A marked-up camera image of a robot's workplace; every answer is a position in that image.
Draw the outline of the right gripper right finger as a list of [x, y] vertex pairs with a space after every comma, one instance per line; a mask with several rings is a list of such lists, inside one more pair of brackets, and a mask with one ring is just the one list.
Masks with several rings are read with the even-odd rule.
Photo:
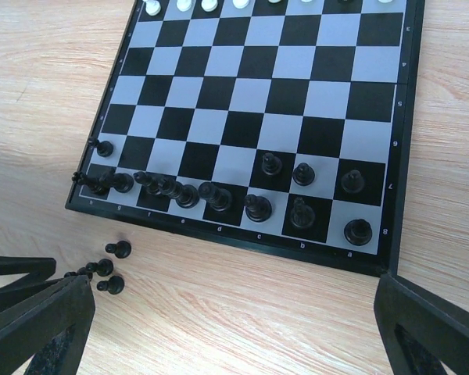
[[469, 374], [469, 312], [390, 273], [374, 315], [394, 374]]

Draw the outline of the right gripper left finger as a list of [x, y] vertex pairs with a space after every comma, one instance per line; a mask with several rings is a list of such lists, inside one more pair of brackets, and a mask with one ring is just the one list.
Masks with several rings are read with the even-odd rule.
[[95, 300], [86, 276], [51, 280], [0, 297], [0, 374], [75, 374]]

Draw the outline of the black rook piece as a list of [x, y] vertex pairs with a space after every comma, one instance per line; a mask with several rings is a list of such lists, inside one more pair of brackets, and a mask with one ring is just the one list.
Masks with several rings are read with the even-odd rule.
[[81, 171], [74, 172], [71, 180], [77, 185], [86, 186], [94, 195], [106, 195], [109, 192], [109, 188], [98, 178], [89, 177]]

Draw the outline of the black pawn bottom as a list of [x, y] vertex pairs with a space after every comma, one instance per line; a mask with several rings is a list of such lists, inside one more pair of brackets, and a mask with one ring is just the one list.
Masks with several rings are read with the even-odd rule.
[[94, 148], [101, 157], [109, 157], [113, 154], [113, 144], [110, 141], [100, 141], [98, 138], [90, 137], [88, 146]]

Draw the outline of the black chess king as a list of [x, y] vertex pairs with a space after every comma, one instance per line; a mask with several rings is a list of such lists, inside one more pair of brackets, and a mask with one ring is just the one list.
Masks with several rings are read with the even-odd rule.
[[173, 199], [181, 208], [190, 209], [199, 203], [199, 193], [193, 185], [182, 184], [171, 177], [160, 177], [158, 186], [163, 195]]

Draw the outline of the black knight piece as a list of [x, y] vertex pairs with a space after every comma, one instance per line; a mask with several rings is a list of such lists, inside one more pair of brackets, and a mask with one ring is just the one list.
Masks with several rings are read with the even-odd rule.
[[316, 214], [313, 208], [307, 205], [303, 198], [295, 198], [290, 212], [292, 226], [296, 229], [305, 230], [313, 226], [315, 219]]

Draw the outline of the black chess queen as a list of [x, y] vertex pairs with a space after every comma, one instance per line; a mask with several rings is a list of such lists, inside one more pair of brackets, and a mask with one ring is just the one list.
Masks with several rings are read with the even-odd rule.
[[224, 212], [231, 207], [232, 195], [212, 182], [203, 182], [199, 185], [199, 197], [204, 199], [211, 209]]

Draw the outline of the black chess bishop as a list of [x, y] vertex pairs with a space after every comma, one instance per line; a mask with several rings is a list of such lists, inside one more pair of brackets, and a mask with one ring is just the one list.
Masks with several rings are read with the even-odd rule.
[[272, 205], [270, 201], [260, 195], [249, 194], [244, 198], [245, 214], [253, 222], [263, 222], [270, 218]]

